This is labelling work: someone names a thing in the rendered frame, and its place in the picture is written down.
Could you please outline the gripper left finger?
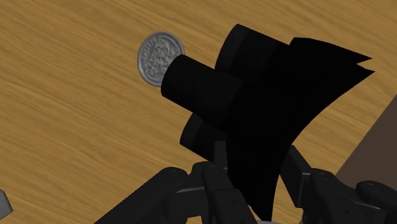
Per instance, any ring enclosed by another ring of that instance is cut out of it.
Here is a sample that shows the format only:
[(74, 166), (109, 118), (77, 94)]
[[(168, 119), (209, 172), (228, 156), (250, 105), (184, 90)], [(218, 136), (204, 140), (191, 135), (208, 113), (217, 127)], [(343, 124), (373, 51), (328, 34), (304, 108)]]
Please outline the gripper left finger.
[(94, 224), (257, 224), (227, 174), (226, 143), (214, 144), (214, 161), (198, 162), (191, 173), (166, 167)]

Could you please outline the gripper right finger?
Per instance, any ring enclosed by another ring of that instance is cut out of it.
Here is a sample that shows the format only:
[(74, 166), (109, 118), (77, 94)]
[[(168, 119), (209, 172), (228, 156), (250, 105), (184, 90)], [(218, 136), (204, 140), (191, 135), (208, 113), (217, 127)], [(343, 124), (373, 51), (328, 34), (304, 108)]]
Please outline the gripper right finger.
[(355, 188), (333, 173), (312, 168), (294, 147), (280, 172), (303, 224), (397, 224), (397, 190), (376, 181)]

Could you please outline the black cylinder-and-fin shaped object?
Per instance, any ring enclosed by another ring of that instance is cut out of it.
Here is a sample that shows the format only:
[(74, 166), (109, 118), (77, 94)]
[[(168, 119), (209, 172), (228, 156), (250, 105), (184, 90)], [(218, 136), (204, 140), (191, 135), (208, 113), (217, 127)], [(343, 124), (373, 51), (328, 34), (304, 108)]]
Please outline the black cylinder-and-fin shaped object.
[(270, 220), (279, 171), (293, 141), (333, 101), (371, 75), (366, 55), (312, 38), (286, 44), (235, 25), (216, 65), (179, 55), (161, 93), (227, 136), (228, 174)]

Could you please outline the silver embossed coin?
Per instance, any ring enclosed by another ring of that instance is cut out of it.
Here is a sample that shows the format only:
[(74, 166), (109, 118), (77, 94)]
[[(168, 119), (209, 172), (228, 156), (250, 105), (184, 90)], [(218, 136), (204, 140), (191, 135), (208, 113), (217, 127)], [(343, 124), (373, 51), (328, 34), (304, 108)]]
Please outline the silver embossed coin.
[(154, 32), (139, 48), (138, 71), (146, 83), (161, 87), (164, 74), (171, 62), (184, 53), (184, 46), (175, 35), (166, 31)]

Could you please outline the grey flat object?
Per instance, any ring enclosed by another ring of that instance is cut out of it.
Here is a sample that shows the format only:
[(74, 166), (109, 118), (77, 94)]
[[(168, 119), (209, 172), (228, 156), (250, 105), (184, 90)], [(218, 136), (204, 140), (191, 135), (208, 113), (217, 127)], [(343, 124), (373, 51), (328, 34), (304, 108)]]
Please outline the grey flat object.
[(0, 220), (13, 212), (13, 208), (4, 191), (0, 190)]

